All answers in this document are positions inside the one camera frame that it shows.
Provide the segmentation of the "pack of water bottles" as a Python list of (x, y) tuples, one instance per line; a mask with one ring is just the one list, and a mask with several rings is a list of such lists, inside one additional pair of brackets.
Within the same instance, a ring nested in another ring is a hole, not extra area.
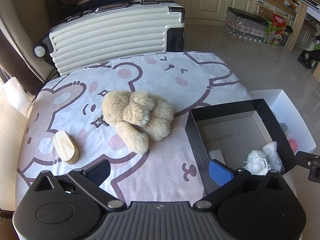
[(271, 21), (263, 16), (229, 7), (226, 29), (233, 36), (255, 42), (266, 42), (267, 29)]

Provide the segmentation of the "white cardboard tray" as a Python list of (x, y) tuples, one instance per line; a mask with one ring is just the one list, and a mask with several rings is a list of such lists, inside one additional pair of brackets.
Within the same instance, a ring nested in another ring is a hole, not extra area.
[(289, 136), (298, 142), (298, 151), (312, 153), (316, 143), (299, 111), (281, 89), (256, 90), (249, 92), (253, 99), (264, 99), (278, 122), (284, 122), (289, 128)]

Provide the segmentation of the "pink crochet toy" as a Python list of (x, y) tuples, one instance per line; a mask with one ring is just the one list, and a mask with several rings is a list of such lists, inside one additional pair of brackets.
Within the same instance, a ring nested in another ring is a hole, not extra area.
[(291, 137), (287, 137), (287, 139), (288, 139), (289, 145), (292, 148), (293, 153), (296, 154), (298, 152), (298, 142)]

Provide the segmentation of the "white ribbed suitcase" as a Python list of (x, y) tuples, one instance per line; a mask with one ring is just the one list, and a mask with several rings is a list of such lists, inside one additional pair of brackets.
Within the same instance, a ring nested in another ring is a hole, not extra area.
[(79, 12), (52, 27), (35, 45), (60, 75), (109, 59), (181, 52), (185, 9), (170, 0), (139, 0)]

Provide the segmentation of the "white paper towel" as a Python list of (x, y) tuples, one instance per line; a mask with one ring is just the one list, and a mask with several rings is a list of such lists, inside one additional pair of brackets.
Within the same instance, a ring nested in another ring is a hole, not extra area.
[(26, 118), (29, 118), (33, 103), (16, 77), (10, 78), (3, 85), (3, 92), (8, 103)]

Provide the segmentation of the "brown curtain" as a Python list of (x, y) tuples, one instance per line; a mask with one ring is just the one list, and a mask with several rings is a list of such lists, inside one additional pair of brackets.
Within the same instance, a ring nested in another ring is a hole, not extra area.
[(32, 95), (36, 95), (43, 83), (29, 69), (20, 55), (1, 31), (0, 40), (1, 67), (10, 77), (16, 77), (22, 87)]

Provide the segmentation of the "cartoon bear bed sheet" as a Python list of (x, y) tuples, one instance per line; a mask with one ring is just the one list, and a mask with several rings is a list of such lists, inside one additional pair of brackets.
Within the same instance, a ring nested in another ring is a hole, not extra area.
[(213, 53), (116, 59), (53, 80), (26, 125), (16, 202), (43, 170), (63, 175), (107, 159), (111, 174), (101, 187), (122, 201), (194, 203), (204, 188), (185, 132), (188, 112), (249, 98)]

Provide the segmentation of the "metal keychain clasp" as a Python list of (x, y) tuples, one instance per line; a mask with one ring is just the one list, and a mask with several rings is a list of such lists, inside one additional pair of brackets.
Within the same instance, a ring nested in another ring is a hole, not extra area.
[(103, 125), (105, 125), (105, 126), (109, 126), (109, 124), (105, 121), (103, 115), (100, 116), (100, 122), (101, 122)]

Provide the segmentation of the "beige plush teddy bear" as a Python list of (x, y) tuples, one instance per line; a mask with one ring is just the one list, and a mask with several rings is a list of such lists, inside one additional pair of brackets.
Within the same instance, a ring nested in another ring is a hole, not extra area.
[(127, 148), (141, 155), (148, 151), (150, 140), (162, 141), (169, 135), (174, 119), (174, 109), (163, 97), (144, 90), (111, 91), (101, 109)]

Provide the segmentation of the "black cardboard box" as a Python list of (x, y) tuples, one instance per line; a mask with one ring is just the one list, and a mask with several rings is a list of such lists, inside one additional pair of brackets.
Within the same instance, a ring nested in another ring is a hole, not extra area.
[(296, 166), (292, 148), (264, 99), (192, 109), (185, 131), (206, 194), (218, 188), (209, 175), (208, 153), (214, 149), (219, 149), (226, 166), (235, 170), (244, 166), (251, 151), (275, 141), (283, 165), (281, 174)]

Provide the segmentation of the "plastic bag roll orange core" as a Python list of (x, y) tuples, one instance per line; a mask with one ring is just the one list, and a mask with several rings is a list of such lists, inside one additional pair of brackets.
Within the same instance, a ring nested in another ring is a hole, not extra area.
[(210, 160), (218, 160), (219, 162), (223, 163), (224, 165), (226, 164), (225, 160), (223, 158), (222, 152), (218, 148), (209, 151), (208, 157)]

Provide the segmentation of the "green red snack box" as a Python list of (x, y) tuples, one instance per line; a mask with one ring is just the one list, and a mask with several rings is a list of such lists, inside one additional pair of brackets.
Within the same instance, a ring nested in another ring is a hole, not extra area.
[(272, 21), (266, 29), (265, 43), (279, 46), (286, 29), (286, 20), (280, 15), (272, 14)]

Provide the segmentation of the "grey plush keychain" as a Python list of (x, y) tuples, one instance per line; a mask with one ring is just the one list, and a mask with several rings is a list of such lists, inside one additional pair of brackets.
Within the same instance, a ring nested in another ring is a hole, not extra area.
[(284, 122), (280, 122), (279, 125), (280, 125), (281, 129), (283, 130), (285, 136), (288, 137), (289, 136), (289, 128), (288, 128), (287, 124), (285, 124)]

